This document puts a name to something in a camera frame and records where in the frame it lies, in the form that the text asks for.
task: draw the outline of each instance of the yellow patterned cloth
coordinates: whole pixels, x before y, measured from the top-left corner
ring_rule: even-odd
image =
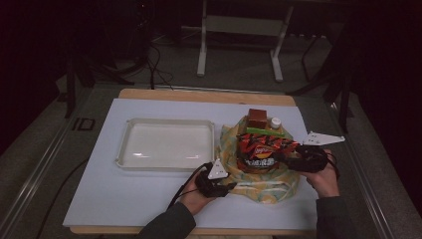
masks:
[[[222,183],[237,182],[237,186],[230,191],[231,193],[245,195],[256,202],[265,204],[275,204],[294,196],[300,176],[295,171],[288,170],[283,163],[280,163],[278,169],[265,174],[245,173],[238,168],[236,135],[245,123],[245,118],[242,118],[235,126],[224,125],[222,128],[216,155],[220,157],[226,171],[230,172],[230,176],[224,178]]]

